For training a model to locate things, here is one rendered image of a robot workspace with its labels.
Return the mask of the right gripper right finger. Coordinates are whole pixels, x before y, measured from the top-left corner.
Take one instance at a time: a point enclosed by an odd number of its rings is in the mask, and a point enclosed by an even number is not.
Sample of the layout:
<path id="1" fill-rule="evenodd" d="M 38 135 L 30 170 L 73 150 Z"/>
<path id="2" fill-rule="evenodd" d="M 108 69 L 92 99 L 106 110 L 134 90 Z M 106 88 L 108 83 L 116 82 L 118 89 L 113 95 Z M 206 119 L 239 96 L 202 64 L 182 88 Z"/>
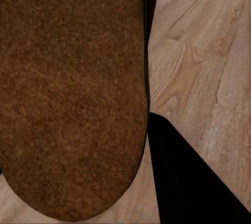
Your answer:
<path id="1" fill-rule="evenodd" d="M 251 213 L 165 117 L 150 112 L 147 135 L 161 224 L 251 224 Z"/>

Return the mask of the sandal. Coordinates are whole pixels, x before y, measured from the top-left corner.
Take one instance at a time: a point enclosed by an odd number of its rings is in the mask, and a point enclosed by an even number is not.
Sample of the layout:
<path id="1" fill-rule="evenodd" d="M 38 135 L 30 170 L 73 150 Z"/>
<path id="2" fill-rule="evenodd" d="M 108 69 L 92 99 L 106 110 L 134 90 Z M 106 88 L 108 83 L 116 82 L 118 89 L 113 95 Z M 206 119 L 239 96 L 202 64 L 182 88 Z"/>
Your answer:
<path id="1" fill-rule="evenodd" d="M 0 167 L 41 214 L 92 219 L 133 182 L 156 2 L 0 0 Z"/>

